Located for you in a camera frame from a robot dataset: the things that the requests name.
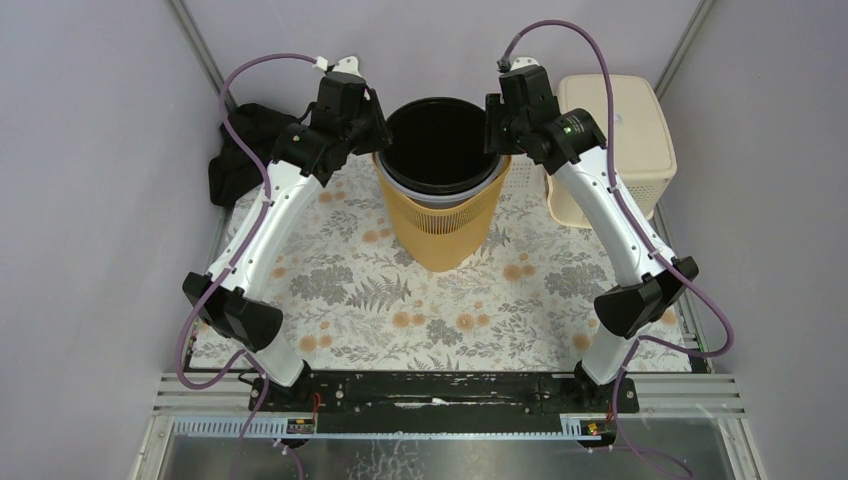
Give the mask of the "black bucket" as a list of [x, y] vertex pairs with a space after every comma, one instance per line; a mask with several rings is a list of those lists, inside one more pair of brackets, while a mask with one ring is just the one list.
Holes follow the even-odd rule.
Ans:
[[413, 101], [387, 120], [391, 145], [380, 165], [401, 186], [426, 195], [454, 195], [486, 180], [501, 157], [484, 148], [485, 112], [465, 100]]

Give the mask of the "grey plastic bucket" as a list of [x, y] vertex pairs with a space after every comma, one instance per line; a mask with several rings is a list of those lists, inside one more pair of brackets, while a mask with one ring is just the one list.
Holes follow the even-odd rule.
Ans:
[[454, 194], [427, 194], [421, 193], [414, 190], [411, 190], [405, 186], [402, 186], [399, 182], [394, 180], [389, 175], [384, 175], [383, 179], [391, 186], [393, 189], [397, 190], [400, 194], [406, 196], [411, 199], [413, 202], [425, 206], [427, 208], [433, 209], [447, 209], [471, 199], [477, 194], [481, 193], [485, 188], [487, 188], [494, 180], [497, 178], [496, 175], [492, 174], [485, 180], [483, 180], [480, 184]]

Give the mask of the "yellow plastic waste bin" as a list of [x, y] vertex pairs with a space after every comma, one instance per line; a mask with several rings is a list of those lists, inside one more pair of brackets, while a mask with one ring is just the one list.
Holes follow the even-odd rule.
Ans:
[[376, 155], [371, 161], [396, 239], [426, 269], [457, 267], [486, 238], [512, 158], [502, 158], [493, 180], [470, 198], [448, 208], [426, 207], [391, 184]]

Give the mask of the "large cream plastic basket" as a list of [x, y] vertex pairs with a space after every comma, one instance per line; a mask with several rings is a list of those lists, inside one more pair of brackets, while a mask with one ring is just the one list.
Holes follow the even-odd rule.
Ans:
[[[667, 121], [652, 85], [645, 79], [613, 75], [614, 156], [616, 171], [647, 219], [677, 172]], [[607, 97], [600, 74], [572, 75], [558, 85], [564, 113], [584, 109], [608, 133]]]

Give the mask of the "white mesh plastic basket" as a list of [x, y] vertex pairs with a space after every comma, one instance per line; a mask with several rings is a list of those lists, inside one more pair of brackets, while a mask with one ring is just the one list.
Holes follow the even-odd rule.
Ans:
[[511, 194], [544, 192], [546, 177], [543, 167], [536, 165], [530, 158], [524, 155], [512, 156], [503, 188]]

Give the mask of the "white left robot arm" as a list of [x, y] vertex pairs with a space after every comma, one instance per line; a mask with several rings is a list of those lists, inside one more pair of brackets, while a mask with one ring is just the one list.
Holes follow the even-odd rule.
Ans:
[[389, 146], [391, 136], [376, 91], [358, 73], [324, 74], [307, 124], [277, 137], [266, 180], [225, 251], [203, 274], [191, 272], [183, 292], [199, 318], [250, 354], [274, 382], [272, 398], [288, 411], [309, 401], [305, 361], [285, 339], [284, 315], [262, 302], [274, 257], [317, 192], [351, 155]]

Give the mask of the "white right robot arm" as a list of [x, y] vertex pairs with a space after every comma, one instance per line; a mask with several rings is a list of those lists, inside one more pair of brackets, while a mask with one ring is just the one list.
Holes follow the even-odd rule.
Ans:
[[612, 142], [592, 115], [561, 112], [546, 70], [532, 58], [499, 67], [500, 90], [485, 99], [485, 150], [524, 154], [576, 201], [611, 261], [616, 285], [594, 301], [601, 323], [575, 369], [575, 402], [597, 412], [613, 398], [611, 382], [638, 335], [659, 320], [695, 278], [649, 225], [615, 169]]

